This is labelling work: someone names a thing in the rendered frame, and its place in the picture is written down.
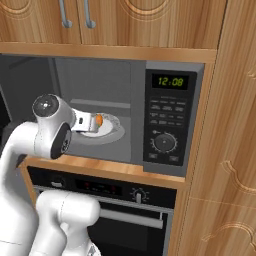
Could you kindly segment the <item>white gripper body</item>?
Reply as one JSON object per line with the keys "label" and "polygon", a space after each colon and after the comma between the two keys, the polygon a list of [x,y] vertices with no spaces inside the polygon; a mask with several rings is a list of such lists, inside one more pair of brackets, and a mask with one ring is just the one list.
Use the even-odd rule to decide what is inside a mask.
{"label": "white gripper body", "polygon": [[85,113],[83,116],[83,127],[85,132],[96,133],[98,131],[98,125],[96,123],[95,113]]}

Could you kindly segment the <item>grey microwave turntable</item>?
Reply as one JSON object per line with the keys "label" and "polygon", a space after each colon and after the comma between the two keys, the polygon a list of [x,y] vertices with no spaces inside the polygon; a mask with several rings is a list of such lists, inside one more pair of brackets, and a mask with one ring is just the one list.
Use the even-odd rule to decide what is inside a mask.
{"label": "grey microwave turntable", "polygon": [[106,136],[106,137],[98,137],[98,138],[89,138],[82,135],[84,131],[83,127],[83,116],[85,113],[81,111],[76,112],[76,121],[74,126],[72,127],[72,139],[76,142],[80,142],[84,145],[104,145],[109,144],[115,141],[118,141],[123,136]]}

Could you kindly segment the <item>grey microwave oven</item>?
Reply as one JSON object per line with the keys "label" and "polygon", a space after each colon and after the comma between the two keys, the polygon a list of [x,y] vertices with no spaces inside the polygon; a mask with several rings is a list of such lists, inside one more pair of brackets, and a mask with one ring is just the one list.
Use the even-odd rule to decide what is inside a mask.
{"label": "grey microwave oven", "polygon": [[72,139],[67,153],[138,164],[184,177],[201,90],[201,63],[53,58],[60,97],[86,112],[116,116],[125,134],[105,145]]}

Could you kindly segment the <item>grey microwave door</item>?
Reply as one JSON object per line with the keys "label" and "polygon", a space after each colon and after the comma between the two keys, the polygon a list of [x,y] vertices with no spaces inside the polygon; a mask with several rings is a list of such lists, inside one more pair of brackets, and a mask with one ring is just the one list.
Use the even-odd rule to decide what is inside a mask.
{"label": "grey microwave door", "polygon": [[0,95],[10,118],[0,127],[0,155],[19,124],[36,121],[32,105],[44,94],[60,96],[53,58],[0,55]]}

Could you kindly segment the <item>white plate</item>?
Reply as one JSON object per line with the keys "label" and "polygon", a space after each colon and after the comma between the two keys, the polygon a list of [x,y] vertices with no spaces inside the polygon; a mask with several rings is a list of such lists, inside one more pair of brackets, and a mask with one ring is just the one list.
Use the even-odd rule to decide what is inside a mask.
{"label": "white plate", "polygon": [[93,132],[82,132],[82,135],[89,138],[98,138],[106,136],[123,136],[125,133],[124,128],[120,124],[119,119],[116,116],[106,113],[97,113],[103,116],[103,124],[101,127],[98,127],[96,133]]}

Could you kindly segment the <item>black built-in oven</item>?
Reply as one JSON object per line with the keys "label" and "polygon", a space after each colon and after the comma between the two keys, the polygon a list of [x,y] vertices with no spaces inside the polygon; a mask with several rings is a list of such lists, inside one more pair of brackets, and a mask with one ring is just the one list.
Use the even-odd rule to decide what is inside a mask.
{"label": "black built-in oven", "polygon": [[[129,188],[132,186],[142,186],[145,189],[157,187],[32,166],[28,168],[28,173],[34,189],[38,194],[48,189],[60,189],[71,192],[76,192],[76,189],[78,189],[82,191],[89,190],[111,194],[117,193],[122,187]],[[51,181],[63,181],[65,182],[65,188],[53,187]]]}

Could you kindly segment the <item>black oven door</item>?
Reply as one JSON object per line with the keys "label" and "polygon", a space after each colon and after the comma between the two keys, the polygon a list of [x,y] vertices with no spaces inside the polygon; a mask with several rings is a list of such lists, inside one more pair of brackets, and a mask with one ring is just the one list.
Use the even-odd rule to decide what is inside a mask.
{"label": "black oven door", "polygon": [[[147,195],[141,204],[137,203],[132,195],[138,188],[142,188]],[[97,199],[101,210],[135,214],[163,221],[163,228],[156,229],[100,216],[99,220],[88,228],[88,233],[103,256],[167,256],[176,199],[175,190],[132,186],[122,187],[117,193],[111,194],[78,189],[76,192]]]}

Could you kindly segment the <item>tall wooden cupboard door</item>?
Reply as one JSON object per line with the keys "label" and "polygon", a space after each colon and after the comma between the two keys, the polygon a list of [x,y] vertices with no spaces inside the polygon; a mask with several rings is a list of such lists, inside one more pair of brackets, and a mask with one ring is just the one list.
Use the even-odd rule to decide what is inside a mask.
{"label": "tall wooden cupboard door", "polygon": [[256,208],[256,0],[228,0],[190,197]]}

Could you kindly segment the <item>wooden cabinet frame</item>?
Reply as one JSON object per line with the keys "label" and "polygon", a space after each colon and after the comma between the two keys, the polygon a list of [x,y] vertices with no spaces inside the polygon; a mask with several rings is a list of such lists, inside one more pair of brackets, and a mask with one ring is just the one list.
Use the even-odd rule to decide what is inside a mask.
{"label": "wooden cabinet frame", "polygon": [[198,147],[201,140],[201,130],[205,116],[205,107],[207,106],[207,96],[209,95],[217,51],[213,49],[0,42],[0,53],[13,55],[30,55],[33,57],[65,56],[194,62],[203,63],[205,65],[201,95],[199,97],[199,106],[197,110],[191,151],[188,161],[188,169],[184,178],[146,173],[140,166],[133,167],[128,164],[117,164],[115,162],[108,161],[97,162],[90,158],[79,158],[73,156],[63,156],[59,160],[46,161],[44,163],[46,166],[50,167],[61,167],[68,170],[84,170],[95,176],[121,178],[126,181],[139,181],[149,185],[176,188],[178,190],[177,205],[174,210],[174,223],[172,224],[172,232],[168,244],[168,256],[178,256],[180,241],[183,235],[184,221],[186,219],[191,179],[194,175],[194,166],[197,161]]}

